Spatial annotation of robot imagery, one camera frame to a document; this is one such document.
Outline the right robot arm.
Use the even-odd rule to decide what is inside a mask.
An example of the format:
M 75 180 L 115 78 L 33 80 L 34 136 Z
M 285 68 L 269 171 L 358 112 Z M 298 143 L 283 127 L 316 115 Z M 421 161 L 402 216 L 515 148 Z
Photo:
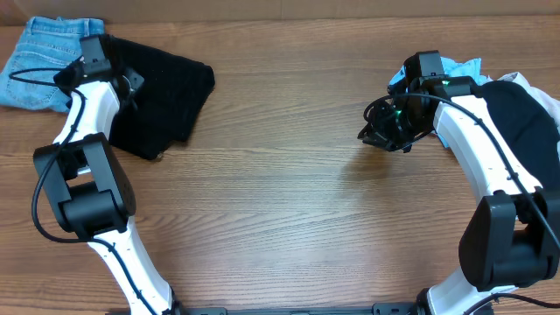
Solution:
M 385 151 L 439 136 L 458 160 L 476 210 L 458 267 L 410 303 L 375 314 L 490 314 L 493 303 L 553 278 L 559 268 L 559 103 L 519 73 L 480 82 L 451 75 L 437 51 L 418 52 L 402 78 L 372 101 L 359 133 Z

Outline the blue denim jeans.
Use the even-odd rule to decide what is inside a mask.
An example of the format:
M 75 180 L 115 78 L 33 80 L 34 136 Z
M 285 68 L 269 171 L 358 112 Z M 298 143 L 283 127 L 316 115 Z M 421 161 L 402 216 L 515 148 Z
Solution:
M 1 103 L 67 112 L 70 98 L 52 85 L 53 76 L 81 56 L 81 38 L 104 32 L 97 18 L 32 17 L 1 72 Z

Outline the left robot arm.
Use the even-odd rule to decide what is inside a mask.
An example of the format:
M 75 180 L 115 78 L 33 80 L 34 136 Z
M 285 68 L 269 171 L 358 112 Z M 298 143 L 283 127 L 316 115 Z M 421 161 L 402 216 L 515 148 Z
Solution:
M 54 77 L 71 98 L 66 123 L 38 148 L 35 188 L 44 192 L 71 243 L 86 243 L 105 262 L 131 314 L 179 314 L 172 287 L 158 273 L 137 232 L 136 198 L 109 144 L 113 121 L 143 85 L 123 66 L 109 35 L 80 39 L 81 56 Z

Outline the black sparkly knit garment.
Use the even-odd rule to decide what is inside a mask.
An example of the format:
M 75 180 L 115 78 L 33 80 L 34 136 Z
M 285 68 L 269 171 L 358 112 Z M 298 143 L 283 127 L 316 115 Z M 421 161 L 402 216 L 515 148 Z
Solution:
M 202 62 L 108 34 L 102 40 L 119 67 L 129 67 L 144 79 L 134 94 L 135 104 L 115 116 L 110 144 L 153 160 L 172 142 L 187 141 L 214 90 L 214 70 Z

